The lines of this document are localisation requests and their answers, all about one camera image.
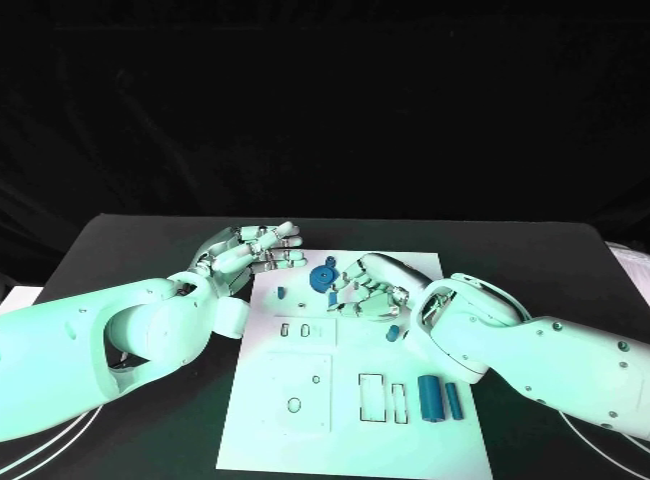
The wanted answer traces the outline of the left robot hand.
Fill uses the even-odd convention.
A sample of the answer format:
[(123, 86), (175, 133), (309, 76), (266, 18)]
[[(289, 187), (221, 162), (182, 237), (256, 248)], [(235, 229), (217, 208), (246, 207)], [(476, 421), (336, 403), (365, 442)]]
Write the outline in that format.
[(201, 244), (188, 271), (207, 279), (220, 297), (233, 296), (256, 274), (306, 265), (300, 245), (290, 221), (227, 227)]

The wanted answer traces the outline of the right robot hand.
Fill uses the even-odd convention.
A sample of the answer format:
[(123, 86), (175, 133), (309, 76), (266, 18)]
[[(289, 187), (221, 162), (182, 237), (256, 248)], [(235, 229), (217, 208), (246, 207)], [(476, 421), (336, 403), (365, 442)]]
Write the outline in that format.
[(338, 303), (326, 315), (387, 322), (411, 309), (430, 278), (396, 258), (381, 253), (364, 254), (331, 284)]

